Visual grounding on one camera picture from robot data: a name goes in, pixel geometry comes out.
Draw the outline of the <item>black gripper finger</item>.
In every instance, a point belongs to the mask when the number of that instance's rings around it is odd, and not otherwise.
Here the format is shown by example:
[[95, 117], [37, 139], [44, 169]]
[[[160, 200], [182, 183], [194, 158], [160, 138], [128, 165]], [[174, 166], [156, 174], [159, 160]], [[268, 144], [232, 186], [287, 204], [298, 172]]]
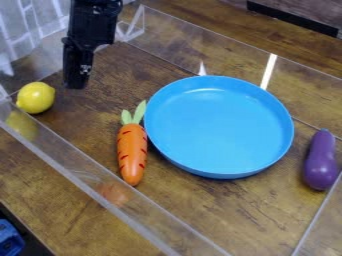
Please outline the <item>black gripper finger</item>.
[[93, 52], [73, 49], [68, 58], [68, 79], [69, 89], [84, 89], [92, 71]]
[[68, 39], [61, 39], [63, 42], [63, 83], [68, 88], [69, 86], [69, 73], [72, 64], [72, 45]]

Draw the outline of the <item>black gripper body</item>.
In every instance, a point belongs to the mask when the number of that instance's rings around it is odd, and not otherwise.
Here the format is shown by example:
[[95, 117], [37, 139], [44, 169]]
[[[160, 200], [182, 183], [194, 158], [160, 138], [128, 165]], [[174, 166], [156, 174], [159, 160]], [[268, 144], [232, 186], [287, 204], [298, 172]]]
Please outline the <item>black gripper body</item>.
[[71, 0], [64, 53], [89, 51], [113, 43], [123, 0]]

